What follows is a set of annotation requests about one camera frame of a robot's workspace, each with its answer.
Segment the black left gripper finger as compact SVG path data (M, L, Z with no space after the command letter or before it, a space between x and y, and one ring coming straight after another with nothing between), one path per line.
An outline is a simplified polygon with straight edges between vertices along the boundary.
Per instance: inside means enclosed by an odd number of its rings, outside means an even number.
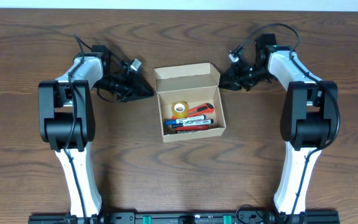
M141 100L144 98L150 98L154 95L152 91L141 91L141 90L131 90L122 95L121 101L126 103L128 101Z
M130 72L130 84L136 95L153 95L154 91L140 72Z

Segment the large red utility knife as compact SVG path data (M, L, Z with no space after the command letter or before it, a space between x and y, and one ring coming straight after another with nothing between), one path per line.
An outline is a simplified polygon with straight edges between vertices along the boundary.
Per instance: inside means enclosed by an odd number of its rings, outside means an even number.
M187 117L198 116L201 114L209 114L209 113L213 113L213 112L214 112L213 105L210 103L204 103L197 107L189 108Z

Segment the black whiteboard marker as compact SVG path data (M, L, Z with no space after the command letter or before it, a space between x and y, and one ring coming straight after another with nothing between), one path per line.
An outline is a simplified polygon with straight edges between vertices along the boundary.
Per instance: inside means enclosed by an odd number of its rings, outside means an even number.
M172 124L172 128L209 125L209 124L213 124L213 123L214 123L213 119L204 119L204 120L197 120L197 121L189 121L189 122L180 123L180 124Z

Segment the yellow tape roll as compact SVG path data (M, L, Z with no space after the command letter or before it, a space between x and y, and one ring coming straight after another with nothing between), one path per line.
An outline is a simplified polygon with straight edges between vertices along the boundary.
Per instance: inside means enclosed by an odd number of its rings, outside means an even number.
M185 101L177 101L172 104L173 119L185 118L188 116L189 106Z

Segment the blue whiteboard marker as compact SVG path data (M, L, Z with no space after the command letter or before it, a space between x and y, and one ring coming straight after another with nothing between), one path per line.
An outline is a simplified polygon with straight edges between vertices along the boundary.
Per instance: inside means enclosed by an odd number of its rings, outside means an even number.
M174 124L187 123L190 121L203 120L205 118L206 118L205 115L198 115L198 116L192 116L192 117L187 117L187 118L171 119L171 120L164 122L164 125L169 126L169 125L174 125Z

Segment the small red utility knife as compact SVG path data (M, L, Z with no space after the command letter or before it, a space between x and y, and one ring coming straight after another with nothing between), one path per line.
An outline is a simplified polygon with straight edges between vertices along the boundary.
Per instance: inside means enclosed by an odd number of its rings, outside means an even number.
M208 125L197 125L197 126L182 126L176 128L177 133L204 131L209 128Z

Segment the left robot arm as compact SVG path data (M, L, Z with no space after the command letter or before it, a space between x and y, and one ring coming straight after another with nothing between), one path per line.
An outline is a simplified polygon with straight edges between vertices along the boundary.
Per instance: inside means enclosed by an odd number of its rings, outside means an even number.
M106 90L115 94L118 102L154 94L140 74L140 60L120 60L119 70L112 72L113 56L106 46L93 45L90 52L78 53L62 76L39 83L40 135L63 167L70 194L70 217L83 223L95 221L103 204L91 164L96 132L91 90Z

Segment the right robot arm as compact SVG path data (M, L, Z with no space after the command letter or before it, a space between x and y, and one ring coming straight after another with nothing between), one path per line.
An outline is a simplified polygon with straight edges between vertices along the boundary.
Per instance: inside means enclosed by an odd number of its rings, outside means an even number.
M256 38L254 64L243 59L242 51L239 46L229 53L231 67L221 76L219 87L250 90L262 81L276 80L286 91L280 119L286 155L273 202L279 214L300 216L306 210L314 165L339 132L337 85L313 75L294 48L278 45L274 34Z

